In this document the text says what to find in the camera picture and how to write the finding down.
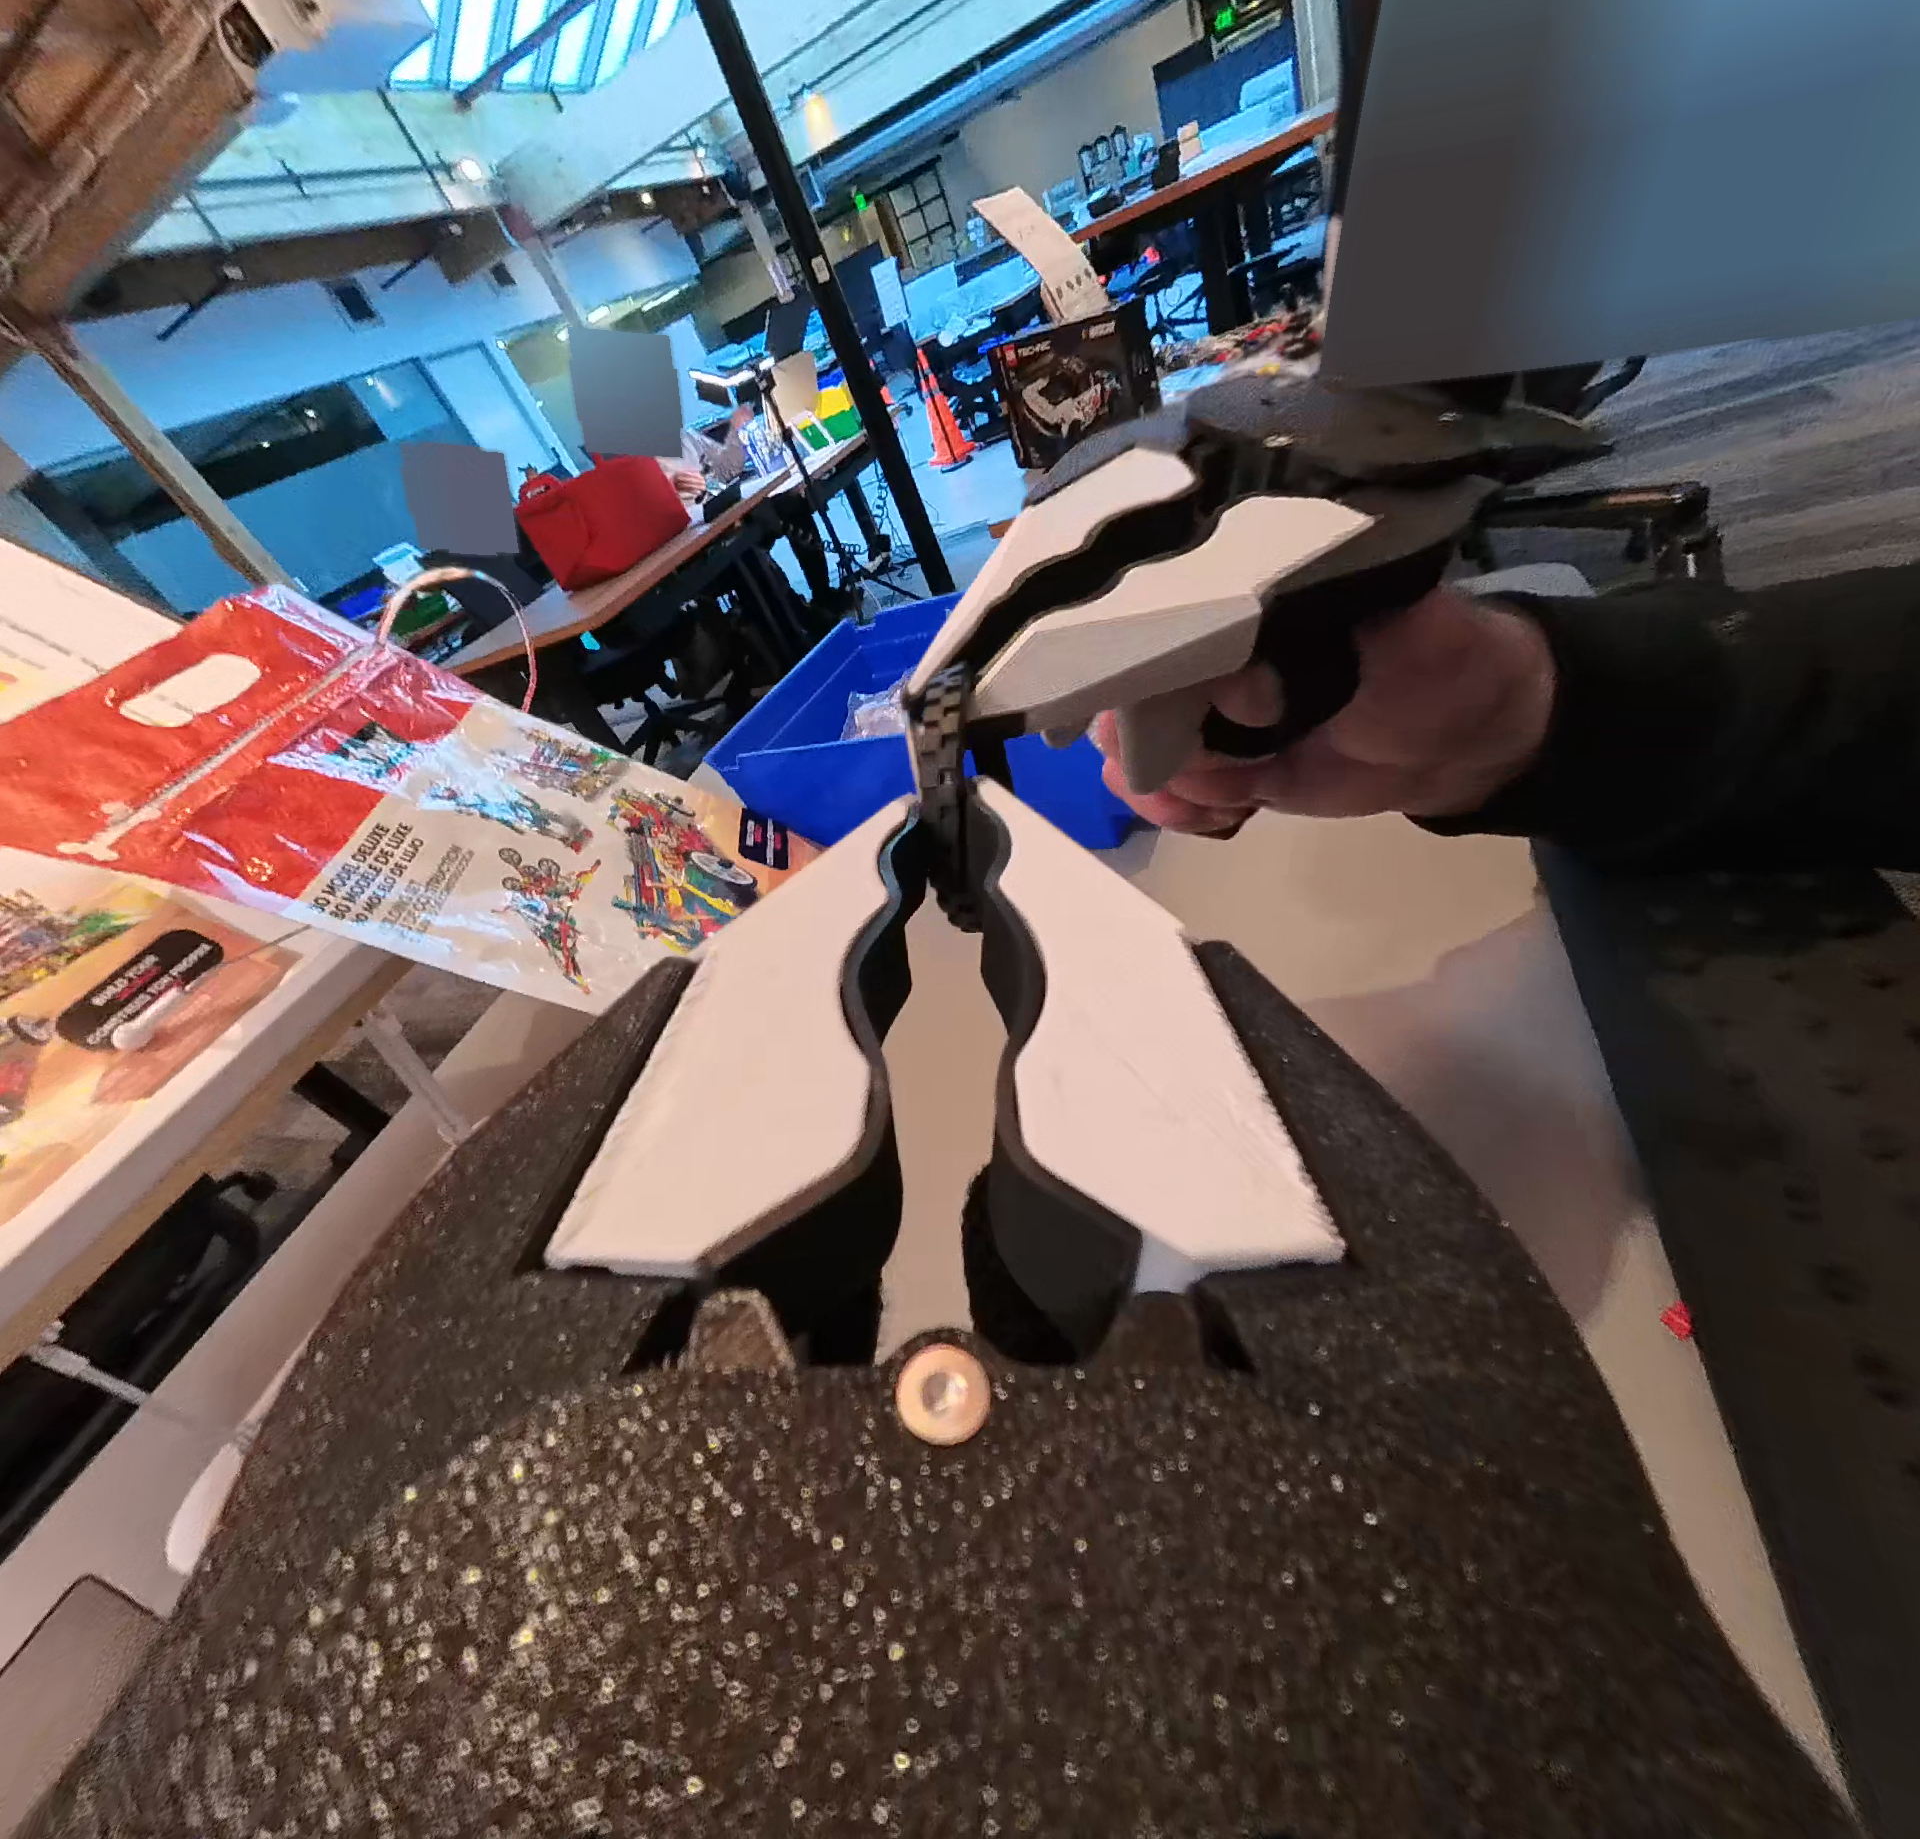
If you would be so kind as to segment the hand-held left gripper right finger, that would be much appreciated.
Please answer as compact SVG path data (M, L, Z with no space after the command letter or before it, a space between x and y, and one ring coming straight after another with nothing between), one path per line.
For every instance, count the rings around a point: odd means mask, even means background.
M975 907L1006 1027L983 1235L1045 1360L1092 1356L1137 1296L1344 1262L1182 923L992 780Z

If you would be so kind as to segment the black office chair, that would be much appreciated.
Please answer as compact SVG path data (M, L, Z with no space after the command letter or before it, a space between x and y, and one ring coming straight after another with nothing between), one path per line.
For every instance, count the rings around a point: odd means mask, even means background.
M1646 355L1612 362L1576 362L1509 378L1511 396L1539 411L1587 420L1632 385ZM1623 557L1655 578L1725 583L1723 538L1703 483L1602 485L1576 492L1507 492L1461 546L1479 574L1495 570L1494 535L1500 532L1607 533L1623 542Z

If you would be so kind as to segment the person's right forearm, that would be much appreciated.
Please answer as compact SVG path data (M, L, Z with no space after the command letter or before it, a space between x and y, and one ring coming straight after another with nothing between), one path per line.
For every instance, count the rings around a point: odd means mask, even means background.
M1553 665L1546 740L1441 837L1642 870L1917 870L1917 570L1740 593L1495 596Z

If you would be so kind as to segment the black stand pole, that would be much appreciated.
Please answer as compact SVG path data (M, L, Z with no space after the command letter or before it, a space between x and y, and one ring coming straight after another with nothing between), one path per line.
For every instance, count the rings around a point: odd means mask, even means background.
M825 241L814 212L807 206L795 160L784 144L781 122L774 114L762 75L733 0L691 3L727 81L729 98L733 100L733 110L742 122L766 184L781 211L781 220L795 253L795 261L802 269L807 299L814 303L814 308L825 324L827 340L833 348L833 355L841 364L871 450L877 456L880 477L901 512L901 526L915 554L920 573L937 596L947 596L954 592L947 556L915 485L911 460L902 450L872 361L856 329L846 294L827 260Z

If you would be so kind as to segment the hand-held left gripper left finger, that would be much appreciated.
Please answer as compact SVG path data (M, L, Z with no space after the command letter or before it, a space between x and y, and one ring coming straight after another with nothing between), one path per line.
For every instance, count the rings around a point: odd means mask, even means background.
M920 907L907 800L707 941L542 1251L556 1271L760 1295L816 1366L877 1356L902 1221L883 1057Z

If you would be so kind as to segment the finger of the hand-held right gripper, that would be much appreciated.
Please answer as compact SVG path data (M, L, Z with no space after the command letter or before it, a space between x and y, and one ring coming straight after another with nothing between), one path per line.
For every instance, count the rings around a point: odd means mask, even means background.
M923 705L933 683L965 669L973 683L1045 613L1088 600L1117 578L1122 560L1095 542L1143 512L1196 495L1197 473L1177 453L1127 448L1020 510L991 561L904 682L904 705Z
M1189 548L1027 622L975 677L969 717L1044 731L1222 679L1252 660L1272 600L1375 524L1327 500L1238 501Z

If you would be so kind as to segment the white ceiling projector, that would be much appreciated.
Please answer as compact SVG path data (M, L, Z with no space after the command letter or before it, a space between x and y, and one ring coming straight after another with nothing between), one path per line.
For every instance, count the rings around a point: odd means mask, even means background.
M382 92L435 37L423 0L230 0L220 38L267 98Z

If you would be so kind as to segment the long wooden table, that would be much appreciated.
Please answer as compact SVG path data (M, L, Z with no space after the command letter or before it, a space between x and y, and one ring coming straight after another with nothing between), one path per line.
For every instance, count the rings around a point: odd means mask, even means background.
M669 589L691 598L701 569L722 569L738 556L768 551L784 538L782 509L789 501L814 497L822 504L841 495L875 458L868 434L810 453L799 471L754 483L717 519L692 526L621 578L577 593L549 585L535 602L512 611L504 624L469 636L444 660L444 669L473 677L515 660L522 662L530 652L546 652L593 634L643 600L666 602Z

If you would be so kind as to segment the high wooden table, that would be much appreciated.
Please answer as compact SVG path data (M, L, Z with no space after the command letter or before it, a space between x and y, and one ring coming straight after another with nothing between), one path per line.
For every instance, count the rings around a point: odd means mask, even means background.
M1303 286L1321 270L1333 133L1336 107L1325 105L1202 151L1171 184L1090 220L1075 238L1107 278L1158 237L1189 228L1208 330L1232 332L1255 317L1261 291Z

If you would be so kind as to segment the person's right hand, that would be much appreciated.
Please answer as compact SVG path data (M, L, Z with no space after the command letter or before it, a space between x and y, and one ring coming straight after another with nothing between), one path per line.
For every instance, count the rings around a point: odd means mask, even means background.
M1437 589L1357 633L1359 679L1341 711L1282 755L1236 762L1197 751L1158 788L1130 783L1118 718L1090 740L1106 787L1151 826L1228 839L1258 812L1300 818L1460 818L1543 753L1556 665L1543 624L1517 600Z

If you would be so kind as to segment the red printed plastic bag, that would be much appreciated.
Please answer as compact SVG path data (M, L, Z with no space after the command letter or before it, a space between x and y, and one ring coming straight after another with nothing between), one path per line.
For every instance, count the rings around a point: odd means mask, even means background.
M267 587L4 693L4 845L604 1012L821 850Z

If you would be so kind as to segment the black perforated mat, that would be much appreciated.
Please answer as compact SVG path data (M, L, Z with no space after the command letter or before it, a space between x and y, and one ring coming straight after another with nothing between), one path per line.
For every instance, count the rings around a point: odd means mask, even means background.
M1872 869L1532 855L1839 1771L1916 1834L1916 914Z

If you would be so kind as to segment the white paper sheet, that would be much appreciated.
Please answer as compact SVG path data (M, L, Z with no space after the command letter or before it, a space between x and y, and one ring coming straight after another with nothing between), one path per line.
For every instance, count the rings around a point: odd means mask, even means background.
M975 200L973 212L1039 277L1048 321L1084 321L1113 310L1083 245L1025 189Z

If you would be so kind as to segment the black toy wheel grey rim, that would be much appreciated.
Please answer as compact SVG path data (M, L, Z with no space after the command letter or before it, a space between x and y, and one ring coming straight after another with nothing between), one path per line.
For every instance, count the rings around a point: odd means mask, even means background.
M926 878L947 919L981 933L981 904L971 865L973 779L969 773L969 711L973 676L956 662L930 676L907 701L907 737L915 762L918 818Z

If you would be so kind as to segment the red tote bag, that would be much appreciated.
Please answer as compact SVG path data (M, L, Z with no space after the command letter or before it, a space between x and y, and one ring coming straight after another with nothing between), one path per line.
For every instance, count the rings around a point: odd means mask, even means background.
M546 574L567 593L621 578L691 530L676 478L646 455L596 456L573 478L530 469L515 505Z

